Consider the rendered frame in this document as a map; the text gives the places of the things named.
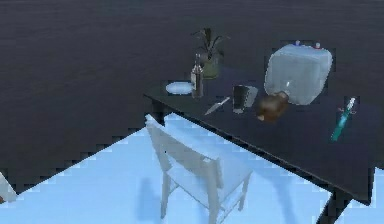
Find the dark glass bottle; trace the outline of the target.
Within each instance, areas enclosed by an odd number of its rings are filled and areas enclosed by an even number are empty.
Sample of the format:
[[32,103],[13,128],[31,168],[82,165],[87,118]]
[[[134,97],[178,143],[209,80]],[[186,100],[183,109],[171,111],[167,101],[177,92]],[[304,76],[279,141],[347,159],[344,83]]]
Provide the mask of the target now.
[[191,71],[192,97],[200,98],[203,95],[203,69],[201,67],[201,56],[195,55],[194,67]]

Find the grey flat card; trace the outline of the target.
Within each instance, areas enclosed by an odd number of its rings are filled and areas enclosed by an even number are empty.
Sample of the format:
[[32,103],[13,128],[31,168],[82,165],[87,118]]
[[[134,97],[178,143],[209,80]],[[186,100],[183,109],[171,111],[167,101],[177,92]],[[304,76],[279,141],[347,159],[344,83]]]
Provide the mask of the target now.
[[258,89],[256,87],[247,86],[247,94],[245,99],[245,106],[247,108],[250,108],[253,105],[257,94],[258,94]]

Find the white plate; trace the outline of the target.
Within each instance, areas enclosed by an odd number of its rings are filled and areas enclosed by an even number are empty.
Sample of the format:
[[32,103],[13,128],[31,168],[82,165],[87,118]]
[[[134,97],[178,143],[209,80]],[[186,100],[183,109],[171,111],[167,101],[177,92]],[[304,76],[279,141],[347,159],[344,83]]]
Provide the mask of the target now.
[[166,86],[166,91],[174,95],[187,95],[192,92],[190,82],[172,82]]

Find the black cup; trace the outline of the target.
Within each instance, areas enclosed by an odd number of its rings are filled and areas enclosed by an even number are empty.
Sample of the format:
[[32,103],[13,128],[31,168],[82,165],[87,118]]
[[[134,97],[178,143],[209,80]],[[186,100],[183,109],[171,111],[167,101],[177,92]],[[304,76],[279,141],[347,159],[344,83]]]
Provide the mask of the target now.
[[248,89],[243,85],[233,87],[233,112],[242,113],[245,108]]

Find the black dining table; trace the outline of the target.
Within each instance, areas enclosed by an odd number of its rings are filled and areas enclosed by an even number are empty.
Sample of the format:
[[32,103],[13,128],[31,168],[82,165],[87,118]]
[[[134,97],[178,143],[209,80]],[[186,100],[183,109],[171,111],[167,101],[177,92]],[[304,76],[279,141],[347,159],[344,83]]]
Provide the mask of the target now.
[[262,122],[256,110],[235,114],[230,103],[211,115],[206,111],[230,96],[235,85],[250,85],[265,92],[261,74],[223,68],[204,82],[201,98],[171,95],[168,80],[145,92],[152,100],[152,115],[161,122],[169,112],[213,131],[221,137],[331,192],[316,224],[334,224],[351,200],[370,205],[374,182],[373,154],[379,139],[382,113],[376,106],[357,102],[338,140],[331,135],[347,99],[325,92],[308,106],[291,105],[276,122]]

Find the white furniture corner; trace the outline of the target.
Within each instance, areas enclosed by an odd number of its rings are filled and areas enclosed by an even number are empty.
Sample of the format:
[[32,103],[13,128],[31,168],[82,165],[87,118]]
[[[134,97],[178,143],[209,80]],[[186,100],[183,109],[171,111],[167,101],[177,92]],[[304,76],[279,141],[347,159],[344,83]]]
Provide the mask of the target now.
[[14,202],[17,198],[17,193],[0,172],[0,197],[5,202]]

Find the green potted house plant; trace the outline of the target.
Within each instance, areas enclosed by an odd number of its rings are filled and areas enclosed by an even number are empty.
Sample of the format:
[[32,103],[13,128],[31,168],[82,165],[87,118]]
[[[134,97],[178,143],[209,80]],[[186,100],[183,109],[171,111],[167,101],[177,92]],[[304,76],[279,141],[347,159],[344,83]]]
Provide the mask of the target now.
[[219,61],[225,55],[224,51],[218,47],[218,44],[229,39],[229,36],[214,35],[209,27],[193,32],[192,36],[202,41],[202,45],[198,47],[198,50],[202,51],[201,59],[204,78],[215,79],[220,70]]

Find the white wooden chair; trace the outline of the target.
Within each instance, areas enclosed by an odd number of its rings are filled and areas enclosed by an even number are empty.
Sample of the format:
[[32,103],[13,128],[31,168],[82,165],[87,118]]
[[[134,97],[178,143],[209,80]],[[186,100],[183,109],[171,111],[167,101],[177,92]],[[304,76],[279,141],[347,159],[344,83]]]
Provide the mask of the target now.
[[244,208],[251,168],[185,132],[159,124],[151,115],[146,116],[146,129],[163,173],[162,216],[177,188],[209,211],[208,224],[222,224],[233,209]]

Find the teal spray bottle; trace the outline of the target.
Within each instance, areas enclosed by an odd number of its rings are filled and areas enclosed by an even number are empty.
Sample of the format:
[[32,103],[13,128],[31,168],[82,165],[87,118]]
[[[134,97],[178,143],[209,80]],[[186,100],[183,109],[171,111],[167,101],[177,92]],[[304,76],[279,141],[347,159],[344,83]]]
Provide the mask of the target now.
[[340,118],[338,119],[337,125],[334,128],[333,133],[331,135],[331,140],[333,142],[336,142],[339,139],[339,137],[340,137],[345,125],[346,125],[346,122],[348,121],[349,116],[351,114],[355,114],[355,111],[353,110],[355,102],[356,102],[356,98],[352,97],[349,99],[348,103],[343,108],[339,108],[341,115],[340,115]]

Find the brown round loaf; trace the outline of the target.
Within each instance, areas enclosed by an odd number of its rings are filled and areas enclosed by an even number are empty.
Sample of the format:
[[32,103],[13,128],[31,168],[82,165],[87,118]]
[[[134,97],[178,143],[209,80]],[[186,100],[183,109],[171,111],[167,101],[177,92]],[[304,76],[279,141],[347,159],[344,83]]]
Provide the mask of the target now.
[[257,118],[261,121],[275,122],[285,112],[288,104],[288,95],[284,92],[268,95],[260,101]]

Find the large white plastic container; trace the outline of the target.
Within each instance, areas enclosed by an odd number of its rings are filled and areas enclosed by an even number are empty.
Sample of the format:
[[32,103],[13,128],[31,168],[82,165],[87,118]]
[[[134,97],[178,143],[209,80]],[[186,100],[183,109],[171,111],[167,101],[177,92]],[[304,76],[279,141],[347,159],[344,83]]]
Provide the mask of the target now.
[[319,43],[315,46],[287,44],[274,52],[265,73],[268,95],[284,92],[288,102],[309,105],[322,92],[331,71],[333,57]]

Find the silver knife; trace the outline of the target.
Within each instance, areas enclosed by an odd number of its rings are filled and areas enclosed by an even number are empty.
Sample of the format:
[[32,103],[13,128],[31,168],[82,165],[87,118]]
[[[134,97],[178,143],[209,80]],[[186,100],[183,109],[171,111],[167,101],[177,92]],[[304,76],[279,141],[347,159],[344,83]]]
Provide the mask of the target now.
[[219,107],[223,106],[227,101],[230,100],[230,97],[226,97],[224,100],[222,100],[221,102],[217,102],[215,103],[214,105],[212,105],[207,111],[206,113],[204,114],[205,116],[206,115],[209,115],[211,113],[213,113],[215,110],[217,110]]

